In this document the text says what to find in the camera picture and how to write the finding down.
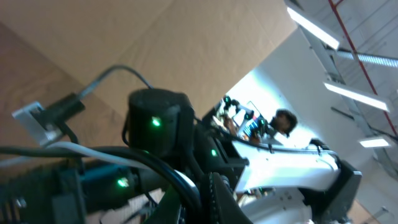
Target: black cable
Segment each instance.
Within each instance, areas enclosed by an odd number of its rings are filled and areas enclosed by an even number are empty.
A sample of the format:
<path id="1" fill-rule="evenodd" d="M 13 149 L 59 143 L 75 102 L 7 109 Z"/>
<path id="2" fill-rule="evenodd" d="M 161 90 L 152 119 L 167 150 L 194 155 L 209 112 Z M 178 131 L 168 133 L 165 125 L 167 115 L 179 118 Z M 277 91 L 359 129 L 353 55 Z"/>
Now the black cable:
<path id="1" fill-rule="evenodd" d="M 204 127 L 208 128 L 208 129 L 213 129 L 213 130 L 215 130 L 216 132 L 219 132 L 220 134 L 223 134 L 224 136 L 228 137 L 229 140 L 238 141 L 238 142 L 243 143 L 243 144 L 246 144 L 246 145 L 248 145 L 248 146 L 256 147 L 256 148 L 263 149 L 263 150 L 267 150 L 267 151 L 270 151 L 270 150 L 271 150 L 268 146 L 262 146 L 262 145 L 259 145 L 259 144 L 251 143 L 251 142 L 246 141 L 246 140 L 243 140 L 243 139 L 241 139 L 241 138 L 239 138 L 239 137 L 237 137 L 237 136 L 233 136 L 232 134 L 227 133 L 226 131 L 222 130 L 221 128 L 216 128 L 216 127 L 213 127 L 213 126 L 210 126 L 210 125 L 206 125 L 206 124 L 204 124 L 199 118 L 195 118 L 195 120 L 196 120 L 198 123 L 202 124 Z M 298 150 L 298 149 L 278 149 L 278 148 L 274 148 L 274 147 L 273 147 L 272 150 L 273 150 L 274 152 L 301 153 L 301 154 L 303 154 L 303 153 L 304 153 L 304 154 L 318 154 L 318 151 L 317 151 L 317 150 L 312 150 L 312 149 L 306 149 L 306 150 Z M 322 152 L 327 153 L 327 154 L 333 156 L 333 157 L 336 159 L 337 163 L 340 164 L 340 158 L 339 158 L 337 152 L 331 151 L 331 150 L 322 150 Z"/>
<path id="2" fill-rule="evenodd" d="M 129 144 L 129 141 L 128 141 L 127 138 L 126 138 L 126 135 L 127 135 L 127 122 L 128 122 L 128 119 L 129 119 L 129 112 L 127 112 L 126 120 L 124 121 L 123 130 L 122 130 L 122 140 L 123 140 L 123 142 L 124 142 L 127 146 L 130 145 L 130 144 Z"/>
<path id="3" fill-rule="evenodd" d="M 180 195 L 182 201 L 185 202 L 187 207 L 192 209 L 193 213 L 201 211 L 201 202 L 198 192 L 194 191 L 194 189 L 191 188 L 190 185 L 179 174 L 177 174 L 169 165 L 157 157 L 139 149 L 130 149 L 123 146 L 102 146 L 93 147 L 92 149 L 114 156 L 132 159 L 147 165 L 153 171 L 170 182 L 172 187 Z M 85 157 L 77 152 L 72 152 L 68 149 L 57 147 L 51 149 L 34 149 L 28 147 L 1 146 L 0 154 L 17 154 L 20 156 L 30 157 Z"/>
<path id="4" fill-rule="evenodd" d="M 70 142 L 79 144 L 79 139 L 77 138 L 76 134 L 69 128 L 69 126 L 66 123 L 62 122 L 62 123 L 59 123 L 57 126 L 63 134 L 66 134 L 69 137 Z M 78 169 L 79 173 L 84 174 L 85 170 L 86 170 L 86 165 L 83 162 L 83 159 L 76 158 L 75 162 L 79 168 Z"/>
<path id="5" fill-rule="evenodd" d="M 129 223 L 133 218 L 136 218 L 138 215 L 144 215 L 147 213 L 150 213 L 154 210 L 154 208 L 151 208 L 149 205 L 149 202 L 147 202 L 141 209 L 138 211 L 135 211 L 133 214 L 131 214 L 129 217 L 127 217 L 121 224 L 127 224 Z"/>
<path id="6" fill-rule="evenodd" d="M 105 217 L 106 214 L 108 214 L 108 212 L 103 212 L 103 213 L 101 214 L 101 216 L 100 216 L 99 219 L 98 219 L 99 224 L 103 224 L 102 219 Z"/>
<path id="7" fill-rule="evenodd" d="M 152 196 L 150 196 L 150 194 L 149 194 L 148 191 L 145 191 L 145 192 L 144 192 L 144 195 L 148 198 L 148 200 L 149 200 L 153 205 L 155 205 L 155 207 L 157 206 L 157 202 L 154 200 L 154 198 L 153 198 Z"/>
<path id="8" fill-rule="evenodd" d="M 84 98 L 86 95 L 90 94 L 106 77 L 115 72 L 116 70 L 126 70 L 133 73 L 137 78 L 139 78 L 148 88 L 154 88 L 152 85 L 148 83 L 148 81 L 133 68 L 130 68 L 126 65 L 113 65 L 107 70 L 103 71 L 95 80 L 93 80 L 90 84 L 86 86 L 81 92 L 77 94 L 79 99 Z"/>
<path id="9" fill-rule="evenodd" d="M 79 144 L 79 139 L 77 138 L 76 134 L 69 128 L 69 126 L 65 123 L 60 123 L 57 124 L 57 127 L 61 130 L 63 134 L 66 134 L 70 142 L 73 142 L 75 144 Z"/>
<path id="10" fill-rule="evenodd" d="M 185 163 L 192 171 L 193 175 L 196 178 L 196 181 L 201 180 L 202 177 L 205 175 L 203 170 L 200 168 L 198 161 L 195 159 L 192 150 L 185 151 Z"/>
<path id="11" fill-rule="evenodd" d="M 141 183 L 141 191 L 144 192 L 144 195 L 148 198 L 148 201 L 152 203 L 155 207 L 157 207 L 157 202 L 150 196 L 149 192 L 146 190 L 144 182 L 141 179 L 141 175 L 138 175 L 139 182 Z"/>

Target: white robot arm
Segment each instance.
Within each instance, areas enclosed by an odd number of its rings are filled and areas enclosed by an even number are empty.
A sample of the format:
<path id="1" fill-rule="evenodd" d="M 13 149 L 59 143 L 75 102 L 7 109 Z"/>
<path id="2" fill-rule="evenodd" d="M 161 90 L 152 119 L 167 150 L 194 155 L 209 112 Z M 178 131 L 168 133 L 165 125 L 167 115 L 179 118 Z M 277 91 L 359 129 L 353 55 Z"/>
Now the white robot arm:
<path id="1" fill-rule="evenodd" d="M 339 164 L 327 153 L 273 146 L 274 153 L 233 142 L 249 161 L 235 188 L 275 188 L 270 195 L 242 207 L 253 223 L 346 223 L 361 173 L 348 163 Z"/>

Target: metal bracket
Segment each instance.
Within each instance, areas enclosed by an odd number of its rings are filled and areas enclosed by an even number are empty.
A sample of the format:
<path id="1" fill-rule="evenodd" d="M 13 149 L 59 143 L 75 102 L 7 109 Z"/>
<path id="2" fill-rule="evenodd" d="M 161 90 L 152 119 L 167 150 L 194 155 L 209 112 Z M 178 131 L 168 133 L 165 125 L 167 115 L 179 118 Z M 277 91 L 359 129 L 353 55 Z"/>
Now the metal bracket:
<path id="1" fill-rule="evenodd" d="M 61 130 L 55 125 L 47 127 L 46 130 L 32 116 L 32 113 L 43 110 L 44 108 L 39 102 L 34 102 L 12 113 L 14 119 L 18 120 L 28 130 L 40 146 L 58 141 L 63 136 Z"/>

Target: green led light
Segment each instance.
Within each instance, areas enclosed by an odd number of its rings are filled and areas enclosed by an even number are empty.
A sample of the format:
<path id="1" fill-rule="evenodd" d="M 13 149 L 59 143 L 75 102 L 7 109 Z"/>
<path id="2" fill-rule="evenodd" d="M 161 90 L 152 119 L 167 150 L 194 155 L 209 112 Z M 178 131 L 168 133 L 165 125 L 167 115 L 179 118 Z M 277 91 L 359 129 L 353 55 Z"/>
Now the green led light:
<path id="1" fill-rule="evenodd" d="M 214 149 L 212 149 L 212 150 L 211 150 L 211 155 L 212 155 L 212 156 L 217 156 L 217 152 L 216 152 Z"/>
<path id="2" fill-rule="evenodd" d="M 160 118 L 158 117 L 152 117 L 152 124 L 156 127 L 159 127 L 161 125 L 160 123 Z"/>
<path id="3" fill-rule="evenodd" d="M 129 181 L 127 180 L 127 178 L 123 177 L 123 178 L 118 180 L 118 185 L 120 187 L 128 187 L 129 186 Z"/>

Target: cardboard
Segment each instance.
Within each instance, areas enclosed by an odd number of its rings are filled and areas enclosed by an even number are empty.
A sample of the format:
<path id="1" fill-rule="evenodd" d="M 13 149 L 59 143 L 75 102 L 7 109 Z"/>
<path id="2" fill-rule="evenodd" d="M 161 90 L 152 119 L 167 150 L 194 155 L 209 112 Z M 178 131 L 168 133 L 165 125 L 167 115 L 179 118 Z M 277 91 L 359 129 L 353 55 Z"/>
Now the cardboard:
<path id="1" fill-rule="evenodd" d="M 125 63 L 156 87 L 185 92 L 199 116 L 296 27 L 282 0 L 0 4 L 2 23 L 82 84 Z M 125 115 L 129 92 L 142 87 L 121 72 L 95 93 Z"/>

